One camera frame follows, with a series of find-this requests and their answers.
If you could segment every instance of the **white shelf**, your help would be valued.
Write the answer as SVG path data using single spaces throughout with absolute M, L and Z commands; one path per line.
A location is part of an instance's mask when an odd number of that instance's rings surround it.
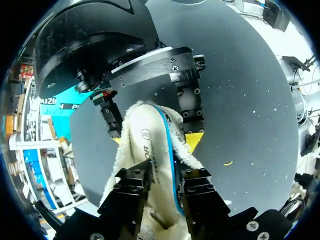
M 21 123 L 21 142 L 25 141 L 25 119 L 26 119 L 26 108 L 27 108 L 27 102 L 29 101 L 29 95 L 30 95 L 30 90 L 31 90 L 31 83 L 32 80 L 29 80 L 28 85 L 26 87 L 25 95 L 24 95 L 24 100 L 23 100 L 23 106 L 22 106 L 22 123 Z
M 73 204 L 70 204 L 70 205 L 68 205 L 68 206 L 64 206 L 64 207 L 61 207 L 61 208 L 59 208 L 59 209 L 57 209 L 57 210 L 53 210 L 52 212 L 54 213 L 54 214 L 59 214 L 59 213 L 62 213 L 62 212 L 65 212 L 65 211 L 67 211 L 67 210 L 70 210 L 70 209 L 72 209 L 72 208 L 75 208 L 75 207 L 77 207 L 77 206 L 79 206 L 79 205 L 81 205 L 81 204 L 85 204 L 85 203 L 87 203 L 88 202 L 88 199 L 82 199 L 82 200 L 80 200 L 80 201 L 76 201 L 75 203 L 73 203 Z
M 71 197 L 72 203 L 75 204 L 76 201 L 75 201 L 74 197 L 72 196 L 72 193 L 71 193 L 71 191 L 70 191 L 70 188 L 69 188 L 69 185 L 68 185 L 66 176 L 65 176 L 65 172 L 64 172 L 63 167 L 62 167 L 59 148 L 58 148 L 58 147 L 55 147 L 54 150 L 55 150 L 55 152 L 56 152 L 56 157 L 58 158 L 58 163 L 59 163 L 60 171 L 61 171 L 61 173 L 62 173 L 62 181 L 64 182 L 64 184 L 66 185 L 66 187 L 67 187 L 67 189 L 68 189 L 68 193 L 69 193 L 69 195 L 70 195 L 70 197 Z
M 48 179 L 47 179 L 47 175 L 46 175 L 46 172 L 45 172 L 45 169 L 44 169 L 44 165 L 42 163 L 42 157 L 41 157 L 41 153 L 40 153 L 40 150 L 37 149 L 37 154 L 38 154 L 38 159 L 39 159 L 39 165 L 40 165 L 40 169 L 41 169 L 41 173 L 43 175 L 43 179 L 44 179 L 44 182 L 45 182 L 45 185 L 46 185 L 46 189 L 50 195 L 50 198 L 52 199 L 53 201 L 53 204 L 54 206 L 56 207 L 56 209 L 59 209 L 59 206 L 57 204 L 57 201 L 55 199 L 55 196 L 53 195 L 52 191 L 51 191 L 51 188 L 50 188 L 50 185 L 49 185 L 49 182 L 48 182 Z
M 40 101 L 38 100 L 37 101 L 38 103 L 38 106 L 36 108 L 36 120 L 35 120 L 35 140 L 36 141 L 40 141 L 40 120 L 41 120 L 41 117 L 40 117 L 40 106 L 41 106 L 41 103 Z

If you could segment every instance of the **round gray platform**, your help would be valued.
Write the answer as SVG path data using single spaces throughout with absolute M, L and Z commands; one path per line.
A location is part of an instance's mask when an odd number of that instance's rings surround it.
M 218 0 L 194 5 L 149 0 L 146 6 L 162 42 L 205 56 L 199 82 L 205 133 L 194 156 L 231 203 L 231 214 L 249 207 L 260 214 L 279 209 L 294 180 L 298 126 L 276 57 L 246 20 Z M 179 111 L 169 77 L 123 89 L 114 100 L 123 116 L 138 100 Z M 70 119 L 76 169 L 94 204 L 100 201 L 117 151 L 99 111 L 87 100 Z

